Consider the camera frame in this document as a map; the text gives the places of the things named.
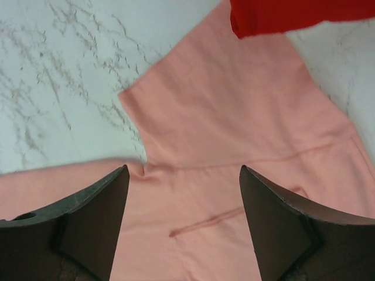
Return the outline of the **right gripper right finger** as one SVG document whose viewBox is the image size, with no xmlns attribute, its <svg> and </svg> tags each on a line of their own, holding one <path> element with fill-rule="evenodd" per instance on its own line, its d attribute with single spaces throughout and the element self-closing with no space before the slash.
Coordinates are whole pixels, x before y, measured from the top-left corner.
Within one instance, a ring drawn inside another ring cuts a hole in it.
<svg viewBox="0 0 375 281">
<path fill-rule="evenodd" d="M 318 204 L 247 166 L 239 181 L 262 280 L 374 280 L 374 219 Z"/>
</svg>

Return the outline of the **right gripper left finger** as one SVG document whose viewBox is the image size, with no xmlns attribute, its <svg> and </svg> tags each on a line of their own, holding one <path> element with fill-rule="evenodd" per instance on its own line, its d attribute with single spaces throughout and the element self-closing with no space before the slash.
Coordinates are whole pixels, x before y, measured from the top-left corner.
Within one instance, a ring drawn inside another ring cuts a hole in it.
<svg viewBox="0 0 375 281">
<path fill-rule="evenodd" d="M 1 280 L 109 280 L 128 186 L 122 166 L 59 201 L 1 220 Z"/>
</svg>

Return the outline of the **salmon pink t shirt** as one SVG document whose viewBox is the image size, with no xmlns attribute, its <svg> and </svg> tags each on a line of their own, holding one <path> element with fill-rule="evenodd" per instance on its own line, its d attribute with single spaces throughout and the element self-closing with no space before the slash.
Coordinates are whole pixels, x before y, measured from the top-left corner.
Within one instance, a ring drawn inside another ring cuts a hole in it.
<svg viewBox="0 0 375 281">
<path fill-rule="evenodd" d="M 112 280 L 260 280 L 243 166 L 325 206 L 374 215 L 374 167 L 285 36 L 240 42 L 219 5 L 120 95 L 146 145 Z"/>
</svg>

